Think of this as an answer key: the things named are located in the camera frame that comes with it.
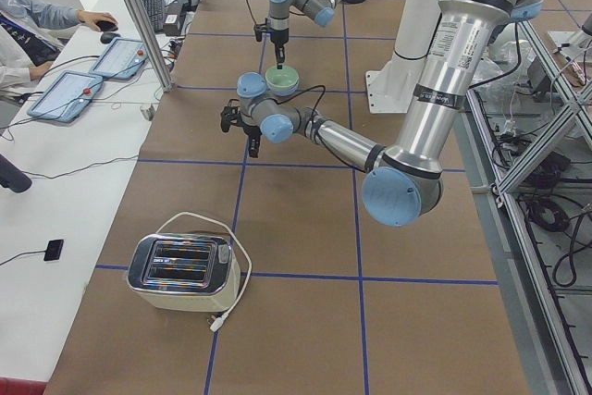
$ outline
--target green bowl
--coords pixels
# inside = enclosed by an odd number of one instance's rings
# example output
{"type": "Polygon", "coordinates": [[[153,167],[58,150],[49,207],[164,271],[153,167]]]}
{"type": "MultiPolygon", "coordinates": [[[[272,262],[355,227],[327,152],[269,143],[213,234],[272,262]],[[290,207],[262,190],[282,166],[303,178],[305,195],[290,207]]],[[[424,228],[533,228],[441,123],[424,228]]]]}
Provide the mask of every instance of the green bowl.
{"type": "Polygon", "coordinates": [[[300,78],[298,71],[287,65],[278,69],[273,66],[265,72],[265,82],[272,93],[278,96],[289,96],[296,91],[300,78]]]}

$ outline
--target toaster cord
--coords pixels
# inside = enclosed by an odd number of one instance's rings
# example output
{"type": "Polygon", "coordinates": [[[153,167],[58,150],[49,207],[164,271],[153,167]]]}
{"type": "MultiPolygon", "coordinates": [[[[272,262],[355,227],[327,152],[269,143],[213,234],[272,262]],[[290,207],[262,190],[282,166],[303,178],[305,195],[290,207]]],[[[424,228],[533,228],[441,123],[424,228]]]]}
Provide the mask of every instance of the toaster cord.
{"type": "Polygon", "coordinates": [[[244,293],[244,290],[246,289],[247,284],[249,283],[249,278],[251,277],[251,271],[253,270],[253,263],[251,262],[251,257],[249,256],[249,254],[247,254],[247,251],[244,250],[244,247],[242,247],[241,242],[239,241],[239,239],[237,238],[237,236],[234,234],[234,232],[230,229],[230,227],[227,226],[226,224],[224,224],[223,222],[216,221],[215,219],[212,219],[212,218],[207,217],[207,216],[198,215],[197,213],[192,213],[192,212],[180,212],[180,213],[177,213],[176,215],[174,215],[173,217],[171,217],[162,226],[160,226],[160,228],[156,231],[156,233],[160,233],[168,224],[170,224],[175,219],[177,219],[177,218],[179,218],[181,216],[192,216],[192,217],[196,217],[196,218],[201,219],[203,221],[211,222],[212,224],[216,224],[217,226],[220,226],[220,227],[224,228],[228,232],[228,234],[230,235],[230,237],[232,237],[232,239],[239,246],[240,251],[244,255],[245,259],[247,260],[247,263],[249,264],[249,268],[247,269],[247,276],[245,277],[244,282],[242,283],[242,287],[240,288],[240,292],[239,292],[239,295],[237,296],[237,299],[230,306],[230,308],[227,309],[226,312],[224,312],[222,315],[217,316],[216,318],[214,318],[214,321],[210,325],[210,330],[212,330],[213,332],[216,332],[216,331],[218,331],[222,327],[222,325],[224,324],[224,321],[226,321],[226,318],[228,318],[228,316],[230,315],[230,312],[232,312],[234,310],[234,308],[236,307],[236,305],[241,300],[242,294],[244,293]]]}

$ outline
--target person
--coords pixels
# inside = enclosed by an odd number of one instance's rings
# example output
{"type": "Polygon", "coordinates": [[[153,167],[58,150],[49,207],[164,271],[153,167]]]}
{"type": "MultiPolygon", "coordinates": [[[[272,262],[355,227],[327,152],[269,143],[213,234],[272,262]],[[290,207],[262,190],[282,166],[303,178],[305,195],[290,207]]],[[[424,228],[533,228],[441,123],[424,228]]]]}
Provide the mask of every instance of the person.
{"type": "Polygon", "coordinates": [[[64,45],[47,30],[87,25],[100,31],[97,22],[117,25],[109,13],[56,6],[40,0],[0,0],[0,92],[15,96],[30,88],[14,88],[40,79],[52,66],[64,45]]]}

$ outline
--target human hand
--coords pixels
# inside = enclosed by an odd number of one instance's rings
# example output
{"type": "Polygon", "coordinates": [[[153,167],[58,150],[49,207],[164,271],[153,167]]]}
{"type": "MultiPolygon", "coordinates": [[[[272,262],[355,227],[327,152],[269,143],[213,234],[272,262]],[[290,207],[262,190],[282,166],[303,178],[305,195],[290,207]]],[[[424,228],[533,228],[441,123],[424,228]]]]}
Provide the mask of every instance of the human hand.
{"type": "Polygon", "coordinates": [[[29,68],[29,77],[31,80],[38,80],[45,76],[45,73],[49,71],[49,68],[52,67],[53,62],[45,62],[41,64],[39,67],[31,67],[29,68]]]}
{"type": "Polygon", "coordinates": [[[80,22],[86,24],[89,28],[95,31],[101,31],[99,26],[96,24],[96,22],[100,20],[106,20],[107,22],[117,25],[116,19],[111,16],[110,13],[95,13],[93,11],[79,10],[77,11],[76,16],[80,22]]]}

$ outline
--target computer mouse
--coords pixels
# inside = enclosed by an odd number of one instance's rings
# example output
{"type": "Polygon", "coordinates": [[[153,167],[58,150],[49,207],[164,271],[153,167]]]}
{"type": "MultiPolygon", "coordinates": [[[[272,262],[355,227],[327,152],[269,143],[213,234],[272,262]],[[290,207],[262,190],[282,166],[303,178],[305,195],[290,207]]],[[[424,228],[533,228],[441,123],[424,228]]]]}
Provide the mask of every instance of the computer mouse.
{"type": "Polygon", "coordinates": [[[103,34],[101,34],[101,43],[111,43],[111,41],[113,39],[115,39],[116,37],[120,37],[121,34],[117,34],[116,32],[112,32],[112,31],[107,31],[104,32],[103,34]]]}
{"type": "Polygon", "coordinates": [[[109,22],[108,20],[97,20],[96,26],[99,27],[102,32],[117,31],[117,25],[113,22],[109,22]]]}

